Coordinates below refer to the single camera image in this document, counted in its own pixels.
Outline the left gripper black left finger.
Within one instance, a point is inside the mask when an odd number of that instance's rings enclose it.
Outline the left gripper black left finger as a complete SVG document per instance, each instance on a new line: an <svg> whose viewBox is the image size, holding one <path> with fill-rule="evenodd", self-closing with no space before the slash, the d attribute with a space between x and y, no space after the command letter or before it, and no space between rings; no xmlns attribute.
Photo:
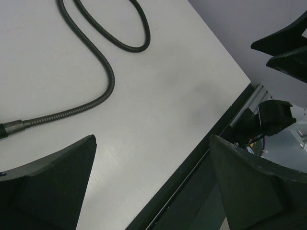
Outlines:
<svg viewBox="0 0 307 230"><path fill-rule="evenodd" d="M96 153L96 138L0 173L2 230L74 230Z"/></svg>

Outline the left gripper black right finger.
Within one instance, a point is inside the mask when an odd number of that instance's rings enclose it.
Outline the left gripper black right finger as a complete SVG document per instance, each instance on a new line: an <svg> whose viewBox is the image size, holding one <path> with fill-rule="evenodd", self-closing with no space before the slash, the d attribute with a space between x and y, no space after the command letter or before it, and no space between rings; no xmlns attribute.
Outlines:
<svg viewBox="0 0 307 230"><path fill-rule="evenodd" d="M219 136L209 142L232 230L305 230L307 174L251 154Z"/></svg>

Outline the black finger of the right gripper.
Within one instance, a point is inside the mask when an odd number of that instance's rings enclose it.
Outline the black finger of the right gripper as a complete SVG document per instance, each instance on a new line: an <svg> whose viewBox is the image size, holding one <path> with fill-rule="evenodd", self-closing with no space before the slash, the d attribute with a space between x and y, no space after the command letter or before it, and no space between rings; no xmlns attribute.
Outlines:
<svg viewBox="0 0 307 230"><path fill-rule="evenodd" d="M301 15L285 28L259 39L251 44L251 49L276 56L307 45L302 36L307 29L307 16Z"/></svg>
<svg viewBox="0 0 307 230"><path fill-rule="evenodd" d="M304 83L307 82L307 47L277 55L269 59L266 66L287 74Z"/></svg>

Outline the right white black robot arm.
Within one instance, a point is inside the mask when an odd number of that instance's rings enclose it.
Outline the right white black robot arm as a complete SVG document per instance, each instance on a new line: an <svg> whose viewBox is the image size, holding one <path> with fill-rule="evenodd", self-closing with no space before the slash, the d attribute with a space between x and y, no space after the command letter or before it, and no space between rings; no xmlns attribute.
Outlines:
<svg viewBox="0 0 307 230"><path fill-rule="evenodd" d="M301 82L307 81L307 14L303 13L287 27L252 43L251 48L271 56L266 66ZM307 117L298 116L300 107L281 100L266 100L257 107L257 113L247 108L231 132L231 141L245 147L273 136L284 129L296 130L306 125Z"/></svg>

